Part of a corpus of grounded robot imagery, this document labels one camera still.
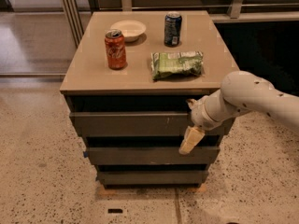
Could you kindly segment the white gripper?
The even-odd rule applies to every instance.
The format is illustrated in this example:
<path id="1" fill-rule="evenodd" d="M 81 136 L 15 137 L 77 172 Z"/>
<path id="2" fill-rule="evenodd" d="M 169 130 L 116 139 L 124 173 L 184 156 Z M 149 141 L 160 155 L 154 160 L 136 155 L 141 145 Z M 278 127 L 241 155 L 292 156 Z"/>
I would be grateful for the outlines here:
<path id="1" fill-rule="evenodd" d="M 189 154 L 205 137 L 205 131 L 211 131 L 222 125 L 223 99 L 220 95 L 205 95 L 197 101 L 187 99 L 186 102 L 192 111 L 191 119 L 195 126 L 188 126 L 186 129 L 178 150 L 181 155 Z"/>

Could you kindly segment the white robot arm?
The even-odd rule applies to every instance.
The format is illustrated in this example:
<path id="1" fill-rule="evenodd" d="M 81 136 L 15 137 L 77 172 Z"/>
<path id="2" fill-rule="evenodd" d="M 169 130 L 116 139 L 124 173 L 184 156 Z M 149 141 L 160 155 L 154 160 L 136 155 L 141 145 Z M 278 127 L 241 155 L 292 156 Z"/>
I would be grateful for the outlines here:
<path id="1" fill-rule="evenodd" d="M 234 71 L 221 82 L 221 87 L 199 100 L 187 101 L 193 127 L 188 127 L 178 152 L 189 154 L 207 131 L 250 111 L 266 114 L 294 133 L 299 133 L 299 97 L 277 90 L 262 77 L 250 72 Z"/>

